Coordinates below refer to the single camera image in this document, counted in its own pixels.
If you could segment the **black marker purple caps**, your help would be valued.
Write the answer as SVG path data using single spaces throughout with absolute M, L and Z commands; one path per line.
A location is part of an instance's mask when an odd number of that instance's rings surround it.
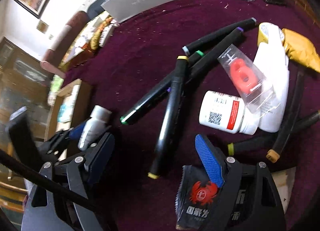
M 226 49 L 233 43 L 240 40 L 243 36 L 244 30 L 240 27 L 235 28 L 229 35 L 227 35 L 220 43 L 218 43 L 210 52 L 198 60 L 192 67 L 188 65 L 179 65 L 178 72 L 184 76 L 184 83 L 186 85 L 192 84 L 193 81 L 198 80 L 215 66 L 217 58 L 226 51 Z

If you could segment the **black marker green caps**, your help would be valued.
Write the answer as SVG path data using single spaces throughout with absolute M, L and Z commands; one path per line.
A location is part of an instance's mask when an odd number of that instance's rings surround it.
M 190 85 L 203 71 L 208 62 L 208 55 L 201 56 L 200 51 L 195 52 L 189 57 L 189 63 L 192 67 L 187 70 L 185 77 L 186 85 Z M 173 70 L 157 85 L 155 85 L 147 94 L 145 94 L 132 108 L 120 117 L 121 124 L 132 125 L 143 118 L 150 110 L 156 107 L 169 94 L 171 82 L 174 79 L 175 71 Z

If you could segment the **black marker lime cap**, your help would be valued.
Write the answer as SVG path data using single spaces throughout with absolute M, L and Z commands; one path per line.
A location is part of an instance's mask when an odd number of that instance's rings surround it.
M 313 124 L 319 121 L 319 110 L 310 114 L 309 116 L 304 117 L 303 119 L 297 121 L 291 130 L 291 134 L 300 132 L 306 128 L 309 128 Z M 238 141 L 230 143 L 222 147 L 224 154 L 228 156 L 234 156 L 235 154 L 241 152 L 249 152 L 253 150 L 271 148 L 273 143 L 276 141 L 278 132 L 276 133 L 264 133 L 259 136 L 251 137 L 244 141 Z

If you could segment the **brown cardboard tray box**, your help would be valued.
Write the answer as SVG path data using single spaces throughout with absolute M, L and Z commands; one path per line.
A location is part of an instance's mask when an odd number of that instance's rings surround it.
M 92 87 L 77 79 L 57 92 L 54 104 L 49 111 L 44 139 L 47 141 L 60 130 L 76 128 L 87 118 L 87 108 Z

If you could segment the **white bottle green cap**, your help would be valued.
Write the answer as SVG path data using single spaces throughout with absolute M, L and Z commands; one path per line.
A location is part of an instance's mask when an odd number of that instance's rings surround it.
M 105 131 L 111 114 L 110 110 L 99 105 L 93 108 L 78 142 L 81 151 L 86 150 Z

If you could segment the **black marker orange cap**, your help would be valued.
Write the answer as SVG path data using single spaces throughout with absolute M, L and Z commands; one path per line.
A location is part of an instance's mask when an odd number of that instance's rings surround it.
M 272 163 L 276 163 L 279 160 L 297 120 L 304 91 L 304 76 L 305 69 L 300 65 L 297 71 L 295 89 L 289 106 L 288 114 L 282 122 L 273 147 L 267 152 L 266 155 L 266 158 Z

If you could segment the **black marker grey caps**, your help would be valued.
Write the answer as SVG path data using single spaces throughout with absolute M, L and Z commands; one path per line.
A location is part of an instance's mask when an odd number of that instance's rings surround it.
M 192 55 L 196 51 L 206 52 L 210 48 L 217 45 L 224 37 L 230 34 L 234 29 L 240 27 L 243 31 L 250 30 L 257 25 L 257 19 L 251 17 L 228 26 L 218 29 L 208 35 L 205 35 L 196 41 L 182 47 L 182 50 L 187 56 Z

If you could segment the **black crab print packet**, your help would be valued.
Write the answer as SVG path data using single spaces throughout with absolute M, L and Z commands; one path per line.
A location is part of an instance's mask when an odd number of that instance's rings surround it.
M 182 179 L 175 199 L 177 230 L 198 230 L 207 219 L 224 184 L 220 171 L 215 172 L 213 176 L 211 180 L 205 169 L 193 165 L 183 166 Z M 247 217 L 252 198 L 250 191 L 244 182 L 240 184 L 226 230 L 232 230 Z

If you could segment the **white spray bottle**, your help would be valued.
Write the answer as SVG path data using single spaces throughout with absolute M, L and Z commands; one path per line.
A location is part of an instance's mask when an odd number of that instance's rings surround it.
M 274 95 L 260 108 L 258 128 L 275 133 L 279 130 L 284 117 L 289 91 L 289 58 L 282 46 L 265 42 L 259 44 L 253 64 L 264 74 L 267 83 L 272 84 Z

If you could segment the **red item in clear bag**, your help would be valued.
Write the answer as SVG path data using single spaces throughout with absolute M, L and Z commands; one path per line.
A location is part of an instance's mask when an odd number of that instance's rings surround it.
M 265 115 L 280 106 L 272 81 L 235 45 L 231 44 L 217 60 L 251 113 Z

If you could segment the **white pill bottle red label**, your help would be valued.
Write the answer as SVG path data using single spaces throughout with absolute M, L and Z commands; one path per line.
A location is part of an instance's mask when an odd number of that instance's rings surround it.
M 251 113 L 242 98 L 207 91 L 203 97 L 199 124 L 235 134 L 253 135 L 259 125 L 260 113 Z

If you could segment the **black marker yellow caps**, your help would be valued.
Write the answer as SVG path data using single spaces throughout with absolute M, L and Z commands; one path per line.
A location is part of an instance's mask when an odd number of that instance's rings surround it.
M 188 70 L 188 65 L 189 58 L 187 58 L 186 56 L 177 57 L 174 76 L 171 80 L 169 99 L 165 110 L 165 115 L 159 133 L 158 141 L 155 146 L 155 156 L 152 161 L 150 170 L 148 172 L 148 177 L 154 180 L 159 177 L 159 165 L 161 164 L 163 152 L 167 144 L 169 143 L 170 134 L 178 113 L 185 73 Z

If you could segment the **gold snack gift box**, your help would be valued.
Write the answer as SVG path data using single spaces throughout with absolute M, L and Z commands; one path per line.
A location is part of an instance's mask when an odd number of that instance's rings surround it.
M 58 68 L 66 72 L 69 67 L 77 67 L 99 53 L 117 27 L 119 23 L 107 11 L 100 13 L 84 26 Z

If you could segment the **maroon chair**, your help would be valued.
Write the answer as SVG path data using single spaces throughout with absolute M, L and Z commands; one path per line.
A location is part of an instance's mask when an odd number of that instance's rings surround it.
M 53 44 L 44 53 L 40 61 L 41 68 L 64 79 L 65 73 L 59 69 L 59 64 L 88 22 L 89 16 L 85 11 L 75 13 L 57 34 Z

